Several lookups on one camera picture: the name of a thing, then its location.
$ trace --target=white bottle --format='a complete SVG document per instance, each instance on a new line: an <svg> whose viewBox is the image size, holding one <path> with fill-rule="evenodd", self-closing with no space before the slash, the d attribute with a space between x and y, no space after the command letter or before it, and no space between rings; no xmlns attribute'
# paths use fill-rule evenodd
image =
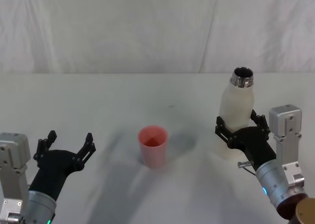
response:
<svg viewBox="0 0 315 224"><path fill-rule="evenodd" d="M249 124L254 104L252 85L252 70L239 67L234 70L229 85L222 94L219 115L231 132ZM219 149L219 155L224 159L232 159L241 154L237 149L229 149L225 143Z"/></svg>

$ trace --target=white curtain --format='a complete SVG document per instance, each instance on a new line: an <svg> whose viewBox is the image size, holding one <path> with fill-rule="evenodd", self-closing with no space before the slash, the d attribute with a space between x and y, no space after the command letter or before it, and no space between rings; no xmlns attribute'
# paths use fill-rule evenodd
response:
<svg viewBox="0 0 315 224"><path fill-rule="evenodd" d="M315 72L315 0L0 0L0 72Z"/></svg>

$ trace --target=table surface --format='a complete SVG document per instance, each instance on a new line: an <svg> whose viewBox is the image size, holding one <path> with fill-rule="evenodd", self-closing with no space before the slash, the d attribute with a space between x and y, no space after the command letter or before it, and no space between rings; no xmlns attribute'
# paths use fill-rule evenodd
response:
<svg viewBox="0 0 315 224"><path fill-rule="evenodd" d="M254 76L255 110L294 104L303 110L299 161L315 196L315 74ZM92 132L96 153L71 174L55 224L285 224L257 179L216 153L221 94L230 74L1 75L0 131L24 133L30 150L52 129L51 149L77 152ZM145 167L137 133L161 125L170 134L167 164ZM275 146L274 139L270 144ZM37 172L28 162L31 183Z"/></svg>

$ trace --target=plastic cup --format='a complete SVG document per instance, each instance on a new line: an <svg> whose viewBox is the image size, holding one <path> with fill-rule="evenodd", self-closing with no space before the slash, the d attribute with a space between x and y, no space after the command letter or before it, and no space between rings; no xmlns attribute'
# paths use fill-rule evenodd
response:
<svg viewBox="0 0 315 224"><path fill-rule="evenodd" d="M163 127L147 126L140 130L138 141L144 164L160 168L165 164L168 133Z"/></svg>

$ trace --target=bottle cap opening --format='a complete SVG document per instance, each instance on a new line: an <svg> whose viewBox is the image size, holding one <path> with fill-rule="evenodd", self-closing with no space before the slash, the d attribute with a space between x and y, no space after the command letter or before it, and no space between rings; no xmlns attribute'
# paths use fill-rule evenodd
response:
<svg viewBox="0 0 315 224"><path fill-rule="evenodd" d="M248 88L253 84L253 72L247 67L238 67L230 79L232 85L239 88Z"/></svg>

